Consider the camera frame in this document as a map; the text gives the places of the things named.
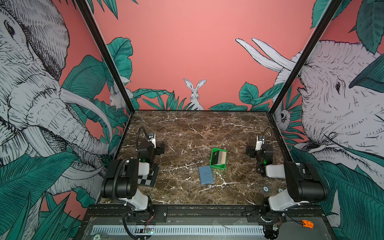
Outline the green plastic card tray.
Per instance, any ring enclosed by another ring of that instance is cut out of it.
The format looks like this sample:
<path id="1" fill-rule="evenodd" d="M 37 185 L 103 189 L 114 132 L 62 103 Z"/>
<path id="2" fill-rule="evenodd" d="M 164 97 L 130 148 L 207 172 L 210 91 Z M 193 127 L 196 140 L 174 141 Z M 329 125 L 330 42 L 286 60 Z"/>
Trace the green plastic card tray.
<path id="1" fill-rule="evenodd" d="M 224 170 L 227 164 L 227 151 L 217 148 L 212 149 L 210 166 L 215 169 Z"/>

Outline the blue leather card holder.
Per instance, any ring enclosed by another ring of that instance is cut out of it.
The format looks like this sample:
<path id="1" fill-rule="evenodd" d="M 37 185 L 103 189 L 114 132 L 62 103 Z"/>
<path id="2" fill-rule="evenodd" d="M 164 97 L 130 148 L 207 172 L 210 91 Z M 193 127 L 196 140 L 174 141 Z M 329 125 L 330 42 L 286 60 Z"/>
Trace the blue leather card holder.
<path id="1" fill-rule="evenodd" d="M 214 183 L 214 176 L 211 166 L 199 167 L 201 185 L 211 185 Z"/>

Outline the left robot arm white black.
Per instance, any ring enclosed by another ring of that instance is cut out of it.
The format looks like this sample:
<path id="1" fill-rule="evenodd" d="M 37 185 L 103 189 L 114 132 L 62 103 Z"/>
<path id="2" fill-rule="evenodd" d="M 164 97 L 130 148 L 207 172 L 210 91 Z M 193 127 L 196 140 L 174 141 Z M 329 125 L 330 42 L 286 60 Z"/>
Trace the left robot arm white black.
<path id="1" fill-rule="evenodd" d="M 123 204 L 140 221 L 150 222 L 155 216 L 153 203 L 138 186 L 155 186 L 159 166 L 154 160 L 164 153 L 164 144 L 150 140 L 139 144 L 137 158 L 111 161 L 101 186 L 101 197 Z"/>

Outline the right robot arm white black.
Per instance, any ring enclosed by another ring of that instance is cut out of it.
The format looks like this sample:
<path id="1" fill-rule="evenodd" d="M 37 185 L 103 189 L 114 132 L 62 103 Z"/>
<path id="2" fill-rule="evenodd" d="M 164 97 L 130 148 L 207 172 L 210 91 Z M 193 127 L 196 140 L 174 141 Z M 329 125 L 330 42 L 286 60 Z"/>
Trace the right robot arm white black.
<path id="1" fill-rule="evenodd" d="M 275 222 L 288 209 L 318 203 L 328 197 L 328 190 L 313 164 L 273 164 L 274 149 L 269 144 L 257 143 L 254 147 L 248 146 L 246 154 L 257 160 L 258 174 L 286 182 L 286 188 L 282 192 L 264 198 L 259 209 L 259 215 L 264 222 Z"/>

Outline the gold credit card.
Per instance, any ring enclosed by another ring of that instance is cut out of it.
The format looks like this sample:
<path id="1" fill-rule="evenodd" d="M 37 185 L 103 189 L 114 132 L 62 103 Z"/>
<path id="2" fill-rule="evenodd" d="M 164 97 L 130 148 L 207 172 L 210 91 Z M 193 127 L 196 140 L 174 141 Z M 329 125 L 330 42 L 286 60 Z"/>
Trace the gold credit card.
<path id="1" fill-rule="evenodd" d="M 219 158 L 218 165 L 224 165 L 226 163 L 226 159 L 227 159 L 227 152 L 220 151 L 220 158 Z"/>

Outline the stack of black cards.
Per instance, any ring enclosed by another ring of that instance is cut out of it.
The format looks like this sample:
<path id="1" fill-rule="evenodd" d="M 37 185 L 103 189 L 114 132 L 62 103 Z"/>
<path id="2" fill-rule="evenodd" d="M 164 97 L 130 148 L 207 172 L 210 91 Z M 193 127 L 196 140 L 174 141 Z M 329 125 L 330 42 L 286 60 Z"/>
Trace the stack of black cards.
<path id="1" fill-rule="evenodd" d="M 212 160 L 211 160 L 211 164 L 212 165 L 216 165 L 218 164 L 219 162 L 219 158 L 220 158 L 220 151 L 216 151 L 213 153 L 213 156 L 212 156 Z"/>

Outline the checkerboard calibration board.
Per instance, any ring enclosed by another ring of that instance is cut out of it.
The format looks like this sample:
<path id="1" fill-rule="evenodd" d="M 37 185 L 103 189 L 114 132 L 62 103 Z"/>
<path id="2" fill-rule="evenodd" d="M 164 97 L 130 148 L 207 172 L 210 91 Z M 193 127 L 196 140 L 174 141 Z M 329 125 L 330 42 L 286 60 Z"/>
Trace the checkerboard calibration board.
<path id="1" fill-rule="evenodd" d="M 138 185 L 153 188 L 156 183 L 158 172 L 159 172 L 159 166 L 155 165 L 154 170 L 148 175 L 138 176 Z"/>

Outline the orange connector clip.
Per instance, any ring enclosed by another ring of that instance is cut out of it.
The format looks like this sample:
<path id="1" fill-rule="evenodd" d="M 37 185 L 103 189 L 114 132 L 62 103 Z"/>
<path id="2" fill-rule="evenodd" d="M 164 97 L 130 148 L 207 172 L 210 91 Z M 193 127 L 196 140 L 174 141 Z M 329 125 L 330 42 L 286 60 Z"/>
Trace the orange connector clip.
<path id="1" fill-rule="evenodd" d="M 314 228 L 314 223 L 308 220 L 302 220 L 302 225 L 304 228 L 309 228 L 309 229 Z"/>

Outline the black front mounting rail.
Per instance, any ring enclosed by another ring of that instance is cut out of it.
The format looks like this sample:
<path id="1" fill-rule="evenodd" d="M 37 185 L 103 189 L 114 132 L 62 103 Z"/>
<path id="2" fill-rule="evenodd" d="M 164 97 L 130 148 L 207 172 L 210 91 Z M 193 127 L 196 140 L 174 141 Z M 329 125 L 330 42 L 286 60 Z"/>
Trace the black front mounting rail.
<path id="1" fill-rule="evenodd" d="M 165 223 L 171 218 L 246 218 L 250 223 L 277 222 L 277 220 L 325 218 L 320 206 L 303 205 L 288 209 L 284 212 L 262 212 L 257 205 L 154 205 L 155 216 L 150 223 Z M 90 207 L 83 221 L 95 218 L 114 218 L 122 220 L 129 209 L 123 205 L 94 205 Z M 128 213 L 129 223 L 145 223 L 139 218 L 139 213 Z"/>

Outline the left black frame post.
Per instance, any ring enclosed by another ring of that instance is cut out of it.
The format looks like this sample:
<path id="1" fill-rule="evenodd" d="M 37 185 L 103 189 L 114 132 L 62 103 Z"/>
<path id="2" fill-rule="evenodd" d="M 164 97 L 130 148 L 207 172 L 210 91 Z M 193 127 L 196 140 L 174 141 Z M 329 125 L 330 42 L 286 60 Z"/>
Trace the left black frame post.
<path id="1" fill-rule="evenodd" d="M 113 58 L 112 58 L 110 51 L 109 51 L 109 49 L 108 49 L 108 47 L 104 41 L 104 38 L 100 32 L 100 29 L 97 26 L 97 23 L 95 21 L 95 18 L 93 17 L 93 14 L 90 10 L 88 2 L 83 1 L 83 0 L 76 0 L 75 2 L 76 2 L 76 4 L 77 4 L 77 6 L 78 6 L 78 8 L 79 8 L 79 10 L 83 16 L 84 21 L 87 24 L 88 29 L 90 30 L 90 32 L 92 34 L 92 37 L 93 37 L 95 43 L 97 44 L 99 51 L 101 52 L 102 58 L 105 61 L 109 72 L 111 73 L 115 83 L 118 86 L 118 89 L 120 90 L 120 93 L 122 94 L 122 97 L 123 97 L 128 109 L 129 109 L 130 114 L 131 115 L 134 114 L 135 109 L 133 107 L 133 104 L 132 104 L 132 102 L 131 102 L 131 100 L 130 100 L 127 92 L 126 92 L 125 86 L 122 83 L 118 69 L 117 69 L 117 67 L 113 61 Z"/>

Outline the black frame post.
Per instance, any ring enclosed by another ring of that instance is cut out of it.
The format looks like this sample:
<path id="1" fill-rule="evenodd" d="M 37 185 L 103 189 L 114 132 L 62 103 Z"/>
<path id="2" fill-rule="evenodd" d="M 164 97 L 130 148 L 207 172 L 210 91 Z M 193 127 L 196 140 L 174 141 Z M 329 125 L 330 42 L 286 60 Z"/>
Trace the black frame post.
<path id="1" fill-rule="evenodd" d="M 76 0 L 75 2 L 76 2 L 76 4 L 77 4 L 77 6 L 78 6 L 78 8 L 79 8 L 79 10 L 83 16 L 84 21 L 87 24 L 88 29 L 90 30 L 90 32 L 92 34 L 92 37 L 93 37 L 95 43 L 97 44 L 99 51 L 101 52 L 102 58 L 105 61 L 109 72 L 111 73 L 115 83 L 118 86 L 118 89 L 120 90 L 120 93 L 122 94 L 122 97 L 123 97 L 128 109 L 129 109 L 130 114 L 131 115 L 134 114 L 135 109 L 133 107 L 133 104 L 132 104 L 132 102 L 131 102 L 131 100 L 130 100 L 127 92 L 126 92 L 125 86 L 122 83 L 118 69 L 117 69 L 117 67 L 113 61 L 113 58 L 112 58 L 110 51 L 109 51 L 109 49 L 108 49 L 108 47 L 104 41 L 104 38 L 100 32 L 100 29 L 97 26 L 97 23 L 95 21 L 95 18 L 93 17 L 93 14 L 90 10 L 88 2 L 83 1 L 83 0 Z"/>
<path id="2" fill-rule="evenodd" d="M 304 66 L 306 60 L 311 55 L 312 51 L 314 50 L 316 44 L 318 43 L 320 37 L 323 35 L 324 31 L 326 30 L 327 26 L 331 22 L 333 16 L 335 15 L 336 11 L 338 10 L 339 6 L 341 5 L 342 0 L 332 0 L 328 3 L 325 11 L 323 12 L 323 15 L 321 16 L 317 26 L 315 27 L 315 30 L 313 34 L 311 35 L 308 43 L 306 44 L 305 48 L 302 51 L 301 56 L 299 57 L 297 63 L 295 64 L 293 70 L 291 71 L 288 79 L 286 80 L 285 84 L 283 85 L 277 99 L 275 100 L 273 106 L 269 110 L 269 114 L 273 115 L 276 110 L 279 107 L 279 104 L 282 102 L 284 96 L 288 92 L 290 86 L 294 82 L 294 80 L 297 78 L 300 70 Z"/>

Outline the right black frame post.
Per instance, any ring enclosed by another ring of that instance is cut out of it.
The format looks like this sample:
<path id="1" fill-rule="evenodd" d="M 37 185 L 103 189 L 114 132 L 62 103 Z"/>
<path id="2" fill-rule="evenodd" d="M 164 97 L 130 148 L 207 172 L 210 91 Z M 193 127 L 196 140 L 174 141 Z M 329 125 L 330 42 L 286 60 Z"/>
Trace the right black frame post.
<path id="1" fill-rule="evenodd" d="M 335 15 L 336 11 L 338 10 L 339 6 L 341 5 L 342 0 L 332 0 L 328 3 L 325 11 L 323 12 L 323 15 L 321 16 L 317 26 L 315 27 L 315 30 L 313 34 L 311 35 L 308 43 L 306 44 L 305 48 L 302 51 L 301 56 L 299 57 L 297 63 L 295 64 L 293 70 L 291 71 L 288 79 L 286 80 L 285 84 L 283 85 L 277 99 L 275 100 L 273 106 L 269 110 L 269 114 L 273 115 L 276 110 L 279 107 L 279 104 L 282 102 L 284 96 L 288 92 L 290 86 L 294 82 L 294 80 L 297 78 L 300 70 L 304 66 L 306 60 L 311 55 L 312 51 L 314 50 L 316 44 L 318 43 L 320 37 L 323 35 L 324 31 L 326 30 L 327 26 L 331 22 L 333 16 Z"/>

